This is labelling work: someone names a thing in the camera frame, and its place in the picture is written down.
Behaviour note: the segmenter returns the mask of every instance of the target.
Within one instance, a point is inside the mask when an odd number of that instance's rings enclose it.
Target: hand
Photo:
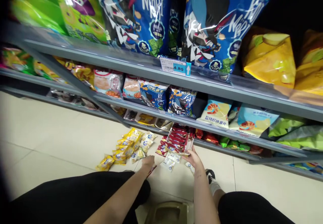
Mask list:
[[[202,161],[198,156],[198,154],[196,153],[194,146],[192,146],[192,150],[188,150],[187,152],[189,153],[189,156],[188,157],[183,156],[182,158],[187,162],[189,162],[194,168],[202,167],[204,169]]]

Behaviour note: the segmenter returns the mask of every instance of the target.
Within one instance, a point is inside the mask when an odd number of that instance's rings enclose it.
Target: shrimp illustration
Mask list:
[[[216,113],[218,113],[219,107],[217,106],[217,104],[212,103],[208,106],[208,111],[211,111],[211,112],[208,112],[208,114],[215,115]]]
[[[252,121],[245,121],[240,125],[240,130],[253,130],[256,127]]]

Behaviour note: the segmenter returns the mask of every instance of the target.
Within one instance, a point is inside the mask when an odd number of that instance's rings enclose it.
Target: blue snack bag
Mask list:
[[[99,0],[110,45],[152,56],[167,54],[171,0]]]
[[[269,0],[187,0],[181,60],[232,73],[241,41]]]
[[[144,78],[139,78],[138,82],[140,85],[141,98],[144,103],[149,107],[166,111],[166,92],[169,84]]]
[[[193,103],[198,92],[177,86],[171,86],[169,90],[168,112],[195,118]]]

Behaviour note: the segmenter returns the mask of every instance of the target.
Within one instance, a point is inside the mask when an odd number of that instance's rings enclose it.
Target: leg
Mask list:
[[[83,223],[134,173],[96,172],[43,183],[10,203],[18,218],[33,223]],[[124,223],[136,223],[135,209],[147,201],[150,185],[141,187]]]

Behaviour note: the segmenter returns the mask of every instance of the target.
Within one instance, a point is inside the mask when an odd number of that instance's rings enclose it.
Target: potato illustration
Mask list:
[[[262,40],[264,43],[272,46],[277,46],[281,42],[283,42],[289,35],[282,33],[268,33],[262,36]]]

